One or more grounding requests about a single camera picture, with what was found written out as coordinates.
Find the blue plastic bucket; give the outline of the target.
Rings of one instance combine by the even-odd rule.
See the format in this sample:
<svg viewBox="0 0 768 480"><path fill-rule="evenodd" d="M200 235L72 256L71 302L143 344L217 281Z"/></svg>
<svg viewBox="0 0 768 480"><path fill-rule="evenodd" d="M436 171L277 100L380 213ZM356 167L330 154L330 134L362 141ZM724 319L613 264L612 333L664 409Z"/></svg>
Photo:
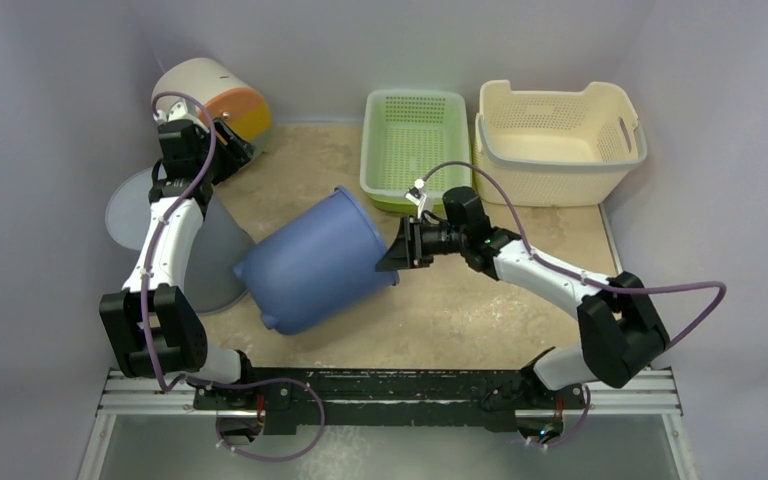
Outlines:
<svg viewBox="0 0 768 480"><path fill-rule="evenodd" d="M397 272L375 269L386 251L364 207L337 186L254 245L233 273L267 329L296 335L397 285Z"/></svg>

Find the grey plastic bucket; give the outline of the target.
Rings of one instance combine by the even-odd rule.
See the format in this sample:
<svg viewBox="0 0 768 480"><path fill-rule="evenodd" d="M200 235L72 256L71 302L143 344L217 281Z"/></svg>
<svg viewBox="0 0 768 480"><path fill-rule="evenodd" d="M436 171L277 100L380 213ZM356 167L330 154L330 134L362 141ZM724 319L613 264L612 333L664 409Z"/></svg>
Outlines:
<svg viewBox="0 0 768 480"><path fill-rule="evenodd" d="M148 232L151 186L151 171L143 170L121 184L107 205L107 231L115 242L131 251L132 260L138 258ZM186 298L197 313L220 312L246 294L246 287L233 273L233 267L254 245L252 237L214 194L194 239L184 282Z"/></svg>

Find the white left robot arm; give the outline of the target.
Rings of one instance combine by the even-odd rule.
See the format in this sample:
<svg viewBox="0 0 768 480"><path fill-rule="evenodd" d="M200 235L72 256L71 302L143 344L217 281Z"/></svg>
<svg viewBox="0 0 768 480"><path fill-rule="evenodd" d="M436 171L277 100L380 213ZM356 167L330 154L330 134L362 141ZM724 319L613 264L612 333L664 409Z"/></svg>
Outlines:
<svg viewBox="0 0 768 480"><path fill-rule="evenodd" d="M213 346L185 294L192 248L204 226L215 185L246 166L253 144L220 117L187 117L158 127L161 157L150 171L148 229L121 289L102 296L99 314L122 372L153 377L168 389L181 379L219 385L232 408L257 399L240 351Z"/></svg>

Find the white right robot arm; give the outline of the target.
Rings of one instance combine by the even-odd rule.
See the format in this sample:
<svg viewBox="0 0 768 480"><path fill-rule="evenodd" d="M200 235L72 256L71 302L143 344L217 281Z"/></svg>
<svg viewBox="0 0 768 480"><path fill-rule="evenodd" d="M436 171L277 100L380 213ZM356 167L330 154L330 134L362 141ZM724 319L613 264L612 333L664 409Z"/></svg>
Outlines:
<svg viewBox="0 0 768 480"><path fill-rule="evenodd" d="M521 392L536 407L566 387L600 381L625 386L664 353L666 328L642 283L628 272L599 275L595 285L574 280L539 263L521 235L491 224L479 195L455 187L443 195L446 217L405 216L378 271L426 268L439 255L458 254L474 271L528 290L569 314L578 325L577 344L551 347L521 370Z"/></svg>

